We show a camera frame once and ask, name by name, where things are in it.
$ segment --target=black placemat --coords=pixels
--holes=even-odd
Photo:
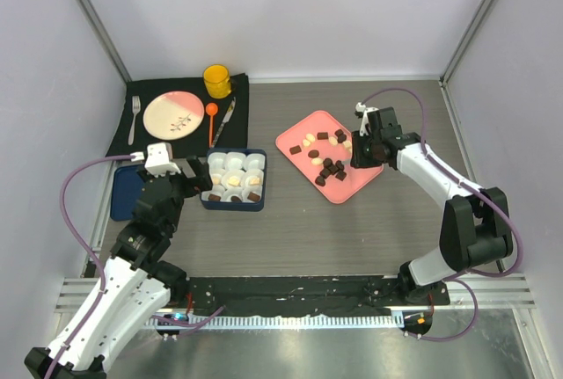
[[[128,155],[133,152],[146,150],[149,144],[162,141],[150,135],[144,128],[143,114],[153,99],[168,91],[189,91],[201,99],[203,106],[209,102],[215,102],[219,106],[219,112],[214,120],[214,133],[217,132],[221,125],[221,121],[233,97],[237,97],[235,112],[232,114],[230,121],[225,125],[216,146],[222,148],[246,148],[248,143],[248,76],[246,74],[238,74],[232,76],[231,81],[233,83],[233,92],[225,99],[211,98],[205,89],[205,84],[201,77],[139,80],[127,83],[127,94],[120,124],[106,155],[109,157]],[[134,96],[138,96],[141,100],[141,112],[137,115],[135,122],[135,140],[133,145],[129,146],[127,141],[129,129],[131,129],[131,121],[133,120],[131,101]],[[170,140],[169,143],[172,145],[174,158],[188,157],[190,155],[205,157],[209,149],[208,139],[209,117],[205,115],[201,125],[192,134],[182,139]]]

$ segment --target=blue container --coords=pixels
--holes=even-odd
[[[246,156],[250,155],[251,153],[260,153],[261,155],[264,155],[266,161],[264,162],[264,181],[262,184],[262,198],[260,199],[260,201],[257,201],[256,203],[244,203],[244,202],[237,203],[235,201],[202,200],[200,195],[200,200],[203,207],[208,210],[237,210],[240,212],[259,212],[260,210],[262,210],[264,208],[264,200],[266,199],[266,176],[267,176],[266,152],[262,149],[213,148],[209,150],[208,157],[209,155],[215,152],[222,152],[222,153],[239,152],[239,153],[244,153]]]

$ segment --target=white plate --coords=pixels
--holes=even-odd
[[[225,169],[227,171],[240,170],[245,162],[246,155],[239,152],[229,152],[225,158]]]
[[[208,165],[209,170],[215,168],[224,168],[225,166],[225,158],[227,157],[226,153],[222,152],[213,152],[211,155],[208,156]]]
[[[220,190],[210,190],[210,191],[207,191],[207,192],[202,192],[201,193],[201,199],[204,200],[204,201],[209,201],[209,195],[210,194],[214,194],[215,196],[219,196],[219,197],[223,196],[223,192],[220,191]]]
[[[203,121],[203,103],[193,93],[169,91],[144,110],[147,132],[160,140],[176,140],[194,132]]]
[[[251,192],[254,192],[254,194],[260,196],[260,200],[262,200],[262,186],[251,186],[251,187],[246,187],[243,190],[244,203],[258,203],[257,201],[248,200],[248,194],[250,194]]]
[[[221,186],[225,187],[227,190],[229,190],[230,188],[234,188],[234,187],[240,187],[240,186],[231,186],[229,184],[229,179],[231,177],[236,177],[236,178],[238,178],[238,181],[242,181],[244,175],[245,175],[245,172],[242,171],[242,170],[227,171],[223,175],[223,177],[221,178]]]
[[[211,192],[217,192],[217,193],[223,194],[223,193],[225,193],[225,187],[223,187],[221,185],[213,186],[213,187],[211,187]]]
[[[221,201],[231,202],[230,198],[232,196],[237,196],[240,200],[242,200],[243,199],[242,193],[243,193],[243,189],[241,187],[230,188],[223,194],[223,196],[221,197]]]
[[[251,153],[246,157],[244,167],[245,171],[263,170],[266,166],[266,157],[261,153]]]
[[[248,183],[250,182],[251,179],[259,179],[260,184],[258,186],[261,186],[264,183],[264,172],[262,170],[249,170],[243,176],[243,179],[240,182],[241,186],[248,187],[250,185]]]
[[[211,181],[215,186],[221,184],[221,180],[223,179],[223,175],[225,175],[225,172],[226,170],[224,170],[223,168],[209,170],[209,176],[211,177]]]

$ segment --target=pink tray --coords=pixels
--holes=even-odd
[[[304,120],[299,121],[292,128],[278,135],[278,138],[275,140],[275,145],[281,153],[283,153],[330,202],[337,205],[344,203],[384,170],[383,166],[356,170],[347,164],[344,170],[347,176],[344,181],[340,181],[331,175],[326,179],[326,185],[324,187],[317,186],[315,184],[315,178],[318,177],[322,166],[315,166],[311,163],[311,158],[307,156],[311,150],[318,150],[320,153],[319,157],[323,159],[330,157],[334,162],[337,160],[348,160],[352,155],[342,144],[332,146],[328,140],[316,140],[308,148],[303,146],[302,141],[307,133],[311,133],[317,137],[318,132],[326,131],[328,135],[331,136],[334,135],[334,132],[339,128],[348,137],[348,140],[351,141],[352,135],[350,132],[334,119],[331,114],[326,111],[316,111]],[[296,145],[301,146],[302,151],[296,155],[291,155],[289,148],[293,148]]]

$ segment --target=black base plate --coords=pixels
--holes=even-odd
[[[194,314],[209,316],[360,317],[388,315],[388,306],[428,306],[428,296],[408,301],[396,278],[383,276],[304,276],[191,278]],[[434,305],[450,304],[448,289],[436,283]]]

